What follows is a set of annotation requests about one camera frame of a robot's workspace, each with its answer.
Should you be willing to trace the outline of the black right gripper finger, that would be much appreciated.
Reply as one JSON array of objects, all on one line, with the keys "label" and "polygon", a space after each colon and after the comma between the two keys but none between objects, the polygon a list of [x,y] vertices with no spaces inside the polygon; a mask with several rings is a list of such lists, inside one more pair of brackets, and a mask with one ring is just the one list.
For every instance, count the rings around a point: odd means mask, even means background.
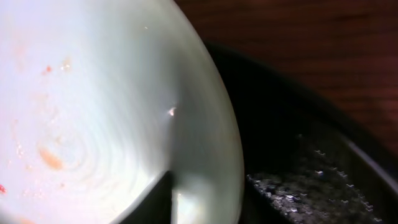
[{"label": "black right gripper finger", "polygon": [[167,171],[120,224],[171,224],[173,176]]}]

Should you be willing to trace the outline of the green plate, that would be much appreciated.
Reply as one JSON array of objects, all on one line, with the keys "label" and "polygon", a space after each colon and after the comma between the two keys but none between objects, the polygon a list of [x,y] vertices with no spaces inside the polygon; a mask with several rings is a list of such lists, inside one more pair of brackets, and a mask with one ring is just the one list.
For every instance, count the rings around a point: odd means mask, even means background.
[{"label": "green plate", "polygon": [[243,150],[174,1],[1,1],[1,222],[121,223],[171,174],[172,223],[237,223]]}]

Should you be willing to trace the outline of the round black tray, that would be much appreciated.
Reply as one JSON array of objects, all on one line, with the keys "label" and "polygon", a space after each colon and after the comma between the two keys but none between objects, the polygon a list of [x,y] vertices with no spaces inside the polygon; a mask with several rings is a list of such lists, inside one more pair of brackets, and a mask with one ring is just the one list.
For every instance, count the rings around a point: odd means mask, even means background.
[{"label": "round black tray", "polygon": [[301,84],[207,42],[243,145],[241,223],[397,223],[397,159]]}]

